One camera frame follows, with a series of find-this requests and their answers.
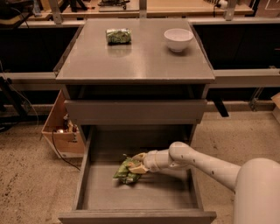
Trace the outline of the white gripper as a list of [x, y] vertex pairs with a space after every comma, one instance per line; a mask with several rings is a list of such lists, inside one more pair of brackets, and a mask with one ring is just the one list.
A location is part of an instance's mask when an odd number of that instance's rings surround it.
[[168, 150], [152, 150], [148, 153], [141, 152], [132, 157], [137, 161], [143, 161], [143, 164], [129, 164], [128, 169], [131, 173], [145, 174], [149, 172], [159, 172], [167, 168], [170, 164], [170, 156]]

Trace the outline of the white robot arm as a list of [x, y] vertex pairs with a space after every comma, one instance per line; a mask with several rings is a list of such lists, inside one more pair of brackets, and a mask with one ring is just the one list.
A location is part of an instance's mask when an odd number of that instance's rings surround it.
[[174, 142], [166, 150], [133, 157], [133, 173], [159, 172], [191, 165], [234, 192], [233, 224], [280, 224], [280, 164], [253, 158], [239, 166]]

